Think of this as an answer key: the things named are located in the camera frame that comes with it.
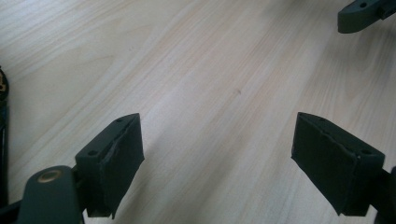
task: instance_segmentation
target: wood grain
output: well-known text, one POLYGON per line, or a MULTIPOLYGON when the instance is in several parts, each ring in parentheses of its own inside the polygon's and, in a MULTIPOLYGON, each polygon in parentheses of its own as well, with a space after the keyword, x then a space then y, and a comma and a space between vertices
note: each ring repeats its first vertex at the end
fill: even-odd
POLYGON ((114 220, 373 223, 338 217, 290 159, 298 111, 396 165, 396 25, 336 32, 345 1, 1 1, 9 189, 140 113, 146 160, 114 220))

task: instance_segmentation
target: wooden table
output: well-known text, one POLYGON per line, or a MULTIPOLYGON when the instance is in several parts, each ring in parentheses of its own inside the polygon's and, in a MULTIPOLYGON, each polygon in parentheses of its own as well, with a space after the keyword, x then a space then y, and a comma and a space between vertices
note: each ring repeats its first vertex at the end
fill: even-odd
POLYGON ((140 113, 146 160, 116 218, 87 223, 373 223, 338 217, 290 158, 298 111, 396 165, 396 25, 337 33, 348 2, 8 1, 9 193, 140 113))

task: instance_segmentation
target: light wood grain surface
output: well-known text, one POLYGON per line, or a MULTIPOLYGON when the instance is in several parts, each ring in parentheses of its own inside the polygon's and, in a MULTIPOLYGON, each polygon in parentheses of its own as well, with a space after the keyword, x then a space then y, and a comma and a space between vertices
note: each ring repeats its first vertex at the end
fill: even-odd
POLYGON ((116 218, 87 223, 373 223, 338 217, 290 158, 304 111, 396 165, 396 25, 340 35, 348 3, 1 1, 10 200, 140 113, 146 160, 116 218))

